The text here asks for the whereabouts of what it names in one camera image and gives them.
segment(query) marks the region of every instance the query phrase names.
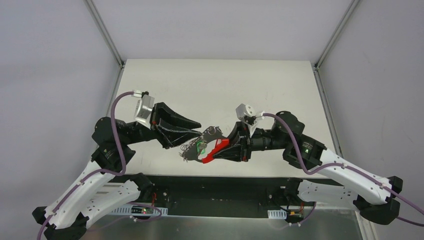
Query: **purple cable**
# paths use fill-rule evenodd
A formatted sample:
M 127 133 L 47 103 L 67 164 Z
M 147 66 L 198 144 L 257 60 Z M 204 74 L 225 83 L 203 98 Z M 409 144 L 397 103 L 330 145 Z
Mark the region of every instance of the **purple cable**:
M 137 222 L 151 222 L 151 221 L 154 221 L 154 220 L 156 220 L 156 219 L 158 219 L 158 218 L 160 218 L 162 216 L 162 211 L 159 208 L 157 208 L 157 207 L 155 207 L 153 205 L 145 205 L 145 204 L 141 204 L 141 203 L 138 203 L 138 202 L 128 202 L 128 204 L 140 206 L 140 207 L 143 207 L 143 208 L 150 208 L 150 209 L 153 209 L 153 210 L 156 210 L 156 211 L 159 212 L 159 215 L 157 215 L 155 217 L 149 217 L 148 219 L 137 219 L 137 218 L 134 218 Z M 88 229 L 87 232 L 95 232 L 95 231 L 99 231 L 99 230 L 105 229 L 105 228 L 110 227 L 110 226 L 114 225 L 115 223 L 121 221 L 122 219 L 128 219 L 129 216 L 131 216 L 131 215 L 122 216 L 122 217 L 120 217 L 118 219 L 115 219 L 115 220 L 109 222 L 108 224 L 106 224 L 106 225 L 104 225 L 102 227 L 99 227 L 99 228 L 96 228 L 96 229 Z
M 277 120 L 279 123 L 281 123 L 284 128 L 287 130 L 288 135 L 290 136 L 291 141 L 293 142 L 293 146 L 294 146 L 294 150 L 296 151 L 296 155 L 297 155 L 297 160 L 299 161 L 299 164 L 302 168 L 302 170 L 304 171 L 305 174 L 307 175 L 313 175 L 315 173 L 317 173 L 318 171 L 324 169 L 324 168 L 328 168 L 328 167 L 332 167 L 332 166 L 338 166 L 338 167 L 344 167 L 343 164 L 341 163 L 327 163 L 324 164 L 322 166 L 317 167 L 316 169 L 312 170 L 312 171 L 308 171 L 308 169 L 305 166 L 305 163 L 302 159 L 302 154 L 301 154 L 301 150 L 299 148 L 298 142 L 296 141 L 295 135 L 293 134 L 292 130 L 290 129 L 289 125 L 287 125 L 287 123 L 279 116 L 272 114 L 272 113 L 264 113 L 263 116 L 265 117 L 271 117 L 274 118 L 275 120 Z M 381 187 L 383 184 L 379 181 L 377 181 L 376 179 L 374 179 L 371 176 L 368 176 L 366 173 L 362 172 L 361 170 L 358 170 L 354 167 L 351 166 L 346 166 L 347 169 L 365 177 L 366 179 L 370 180 L 371 182 L 375 183 L 376 185 L 378 185 L 379 187 Z M 383 189 L 385 189 L 386 191 L 388 191 L 389 193 L 393 194 L 394 196 L 398 197 L 400 200 L 404 201 L 406 204 L 408 204 L 409 206 L 413 207 L 414 209 L 416 209 L 418 212 L 420 212 L 422 215 L 424 215 L 424 210 L 422 208 L 420 208 L 419 206 L 417 206 L 416 204 L 414 204 L 413 202 L 409 201 L 408 199 L 406 199 L 405 197 L 399 195 L 397 192 L 395 192 L 394 190 L 388 188 L 387 186 L 382 186 Z M 312 209 L 312 211 L 310 211 L 309 215 L 303 220 L 305 221 L 310 215 L 311 213 L 314 211 L 315 208 Z M 398 216 L 397 219 L 404 221 L 406 223 L 409 224 L 413 224 L 416 226 L 420 226 L 420 227 L 424 227 L 424 224 L 422 223 L 418 223 L 418 222 L 414 222 L 408 219 L 405 219 L 403 217 Z
M 300 224 L 304 223 L 311 216 L 311 213 L 315 210 L 316 207 L 317 207 L 317 202 L 314 202 L 313 207 L 310 210 L 310 212 L 308 213 L 308 215 L 302 221 L 300 221 L 299 223 Z
M 111 170 L 108 170 L 108 169 L 97 169 L 97 170 L 90 172 L 85 177 L 83 177 L 80 180 L 81 183 L 84 183 L 87 179 L 89 179 L 91 176 L 93 176 L 94 174 L 97 174 L 97 173 L 107 173 L 107 174 L 112 174 L 112 175 L 115 175 L 115 176 L 122 176 L 127 171 L 127 163 L 125 162 L 124 151 L 122 150 L 122 145 L 121 145 L 121 142 L 120 142 L 120 139 L 119 139 L 119 136 L 118 136 L 118 130 L 117 130 L 117 125 L 116 125 L 116 120 L 115 120 L 115 108 L 117 107 L 119 100 L 121 100 L 125 96 L 132 95 L 133 93 L 134 93 L 133 91 L 127 91 L 127 92 L 120 94 L 113 101 L 112 106 L 110 108 L 110 123 L 112 124 L 113 138 L 116 142 L 116 147 L 118 149 L 118 153 L 119 153 L 119 157 L 120 157 L 120 161 L 121 161 L 121 165 L 122 165 L 122 171 L 121 172 L 114 172 L 114 171 L 111 171 Z M 73 192 L 75 192 L 75 190 L 79 186 L 80 185 L 73 186 L 73 188 L 71 188 L 71 190 L 59 201 L 59 203 L 56 205 L 56 207 L 53 208 L 52 212 L 55 213 L 62 206 L 62 204 L 69 198 L 69 196 Z M 41 240 L 41 235 L 43 234 L 43 230 L 47 226 L 47 223 L 50 221 L 52 216 L 53 215 L 48 216 L 45 219 L 45 221 L 43 222 L 43 224 L 41 225 L 41 228 L 38 231 L 37 240 Z

